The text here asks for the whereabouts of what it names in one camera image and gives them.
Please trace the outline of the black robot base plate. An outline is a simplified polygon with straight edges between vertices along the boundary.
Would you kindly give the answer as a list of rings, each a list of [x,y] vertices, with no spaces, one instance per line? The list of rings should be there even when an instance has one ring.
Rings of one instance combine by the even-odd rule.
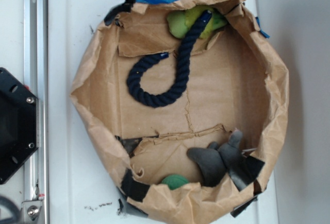
[[[38,149],[38,98],[1,68],[1,185]]]

